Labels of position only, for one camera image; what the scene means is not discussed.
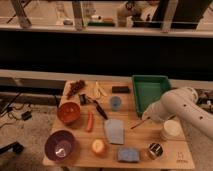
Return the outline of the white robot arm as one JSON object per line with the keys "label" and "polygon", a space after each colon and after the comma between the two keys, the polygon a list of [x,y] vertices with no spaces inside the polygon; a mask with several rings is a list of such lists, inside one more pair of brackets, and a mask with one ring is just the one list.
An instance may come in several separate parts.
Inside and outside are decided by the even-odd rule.
{"label": "white robot arm", "polygon": [[198,93],[194,88],[181,87],[163,93],[145,109],[142,118],[163,123],[173,116],[190,123],[213,141],[213,115],[197,105]]}

